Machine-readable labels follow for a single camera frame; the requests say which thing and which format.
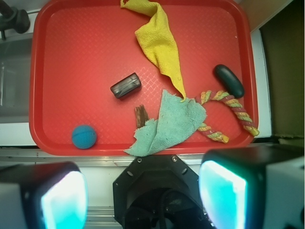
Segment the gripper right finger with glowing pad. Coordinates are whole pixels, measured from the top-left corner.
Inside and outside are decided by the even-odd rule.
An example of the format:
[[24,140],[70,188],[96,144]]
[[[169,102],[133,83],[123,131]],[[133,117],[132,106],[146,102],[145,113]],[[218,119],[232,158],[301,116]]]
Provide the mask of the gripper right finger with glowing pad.
[[203,208],[217,229],[302,229],[305,150],[266,145],[214,149],[199,169]]

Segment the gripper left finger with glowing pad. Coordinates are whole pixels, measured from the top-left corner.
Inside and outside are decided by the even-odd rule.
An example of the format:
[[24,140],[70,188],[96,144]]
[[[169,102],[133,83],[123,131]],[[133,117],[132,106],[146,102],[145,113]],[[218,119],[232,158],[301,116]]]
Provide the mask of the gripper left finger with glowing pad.
[[73,162],[1,166],[2,229],[82,229],[86,178]]

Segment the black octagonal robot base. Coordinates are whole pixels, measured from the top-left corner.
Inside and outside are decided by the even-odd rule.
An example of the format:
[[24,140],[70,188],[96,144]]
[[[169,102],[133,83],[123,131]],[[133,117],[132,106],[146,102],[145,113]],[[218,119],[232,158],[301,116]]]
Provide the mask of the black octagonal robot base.
[[198,181],[176,155],[137,157],[113,182],[114,219],[124,229],[211,229]]

